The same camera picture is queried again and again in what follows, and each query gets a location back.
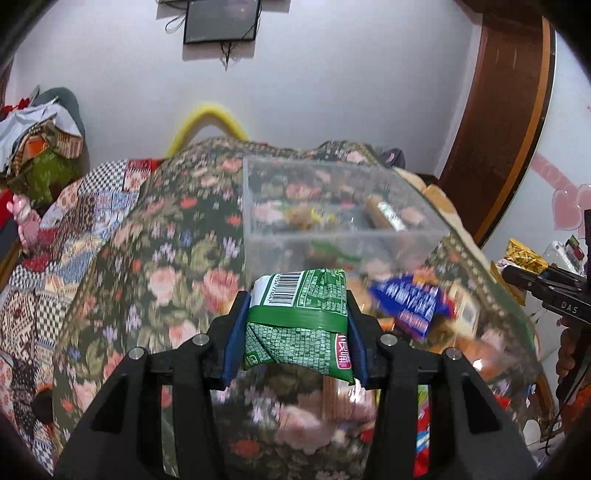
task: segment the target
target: green snack bag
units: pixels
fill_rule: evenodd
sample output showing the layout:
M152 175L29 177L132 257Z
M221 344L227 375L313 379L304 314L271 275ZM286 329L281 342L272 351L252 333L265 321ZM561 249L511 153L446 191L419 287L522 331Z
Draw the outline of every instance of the green snack bag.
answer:
M353 382L346 292L343 270L259 278L246 324L246 367L296 364Z

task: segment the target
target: bed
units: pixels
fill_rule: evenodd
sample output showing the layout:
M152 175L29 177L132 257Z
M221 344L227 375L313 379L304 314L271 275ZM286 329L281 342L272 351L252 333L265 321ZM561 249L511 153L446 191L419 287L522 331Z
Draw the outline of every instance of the bed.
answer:
M43 217L39 251L16 267L0 295L0 405L49 472L129 348L178 347L205 331L245 287L246 155L377 163L366 145L346 141L296 151L212 138L165 161L102 164L67 187ZM477 295L490 321L515 336L514 354L526 359L490 382L493 391L511 399L509 411L522 423L524 390L540 372L532 326L491 279L486 259L443 193L406 177L450 225L427 264ZM46 389L53 393L51 424L42 424L31 409ZM290 430L290 422L300 428L306 415L317 414L321 391L322 376L268 368L253 369L215 392L226 461L264 478L360 477L369 443L358 432L344 431L338 445L320 446L314 445L319 432L310 430L302 440L297 429ZM164 469L176 475L166 387L161 403ZM282 421L284 406L301 416ZM332 436L335 430L321 433Z

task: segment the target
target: transparent plastic container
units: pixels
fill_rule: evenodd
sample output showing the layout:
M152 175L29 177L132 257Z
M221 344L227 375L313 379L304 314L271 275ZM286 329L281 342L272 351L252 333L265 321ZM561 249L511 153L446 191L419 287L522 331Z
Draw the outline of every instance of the transparent plastic container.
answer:
M243 221L249 284L310 268L411 271L449 233L395 170L285 158L244 159Z

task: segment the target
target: food package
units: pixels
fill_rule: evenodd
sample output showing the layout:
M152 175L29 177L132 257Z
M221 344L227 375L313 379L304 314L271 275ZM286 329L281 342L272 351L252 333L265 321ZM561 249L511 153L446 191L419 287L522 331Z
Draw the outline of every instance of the food package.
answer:
M374 312L374 298L369 294L363 281L352 274L347 273L347 290L350 290L355 297L355 302L361 313L371 315Z
M445 326L462 337L476 338L480 305L459 282L452 283L447 296L454 304L454 315L445 321Z
M343 270L305 270L259 278L251 292L245 366L295 364L347 382L353 371L347 343Z
M425 341L436 314L453 314L453 304L441 287L415 283L412 275L390 278L369 291L379 302L379 308L393 315L397 326L419 342Z
M370 195L368 197L365 202L365 212L371 218L376 228L392 228L398 232L407 229L404 221L392 205L385 202L379 195Z
M518 360L505 351L503 334L496 329L486 330L480 339L461 336L448 337L446 342L439 342L429 350L443 353L448 347L459 348L474 369L486 381L515 365Z
M509 244L507 245L507 250L505 250L505 258L518 267L536 274L541 274L548 268L548 262L546 260L514 238L509 238Z
M324 377L322 389L322 414L327 421L359 421L375 420L377 415L375 393L364 389L359 380L353 385Z

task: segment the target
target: yellow plastic hose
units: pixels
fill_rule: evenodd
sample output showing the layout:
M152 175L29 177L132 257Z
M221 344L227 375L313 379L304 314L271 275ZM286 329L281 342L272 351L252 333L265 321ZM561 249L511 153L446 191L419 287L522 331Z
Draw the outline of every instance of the yellow plastic hose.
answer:
M170 148L168 149L167 157L170 157L175 153L179 152L179 150L185 144L187 136L193 130L193 127L207 116L212 116L219 122L221 122L224 128L228 131L228 133L230 133L231 136L233 136L237 140L248 140L248 135L230 113L226 112L222 107L220 107L216 103L204 103L201 106L199 106L199 108L197 108L197 110L195 110L187 118L187 120L185 120L183 126L175 134L173 143L170 145Z

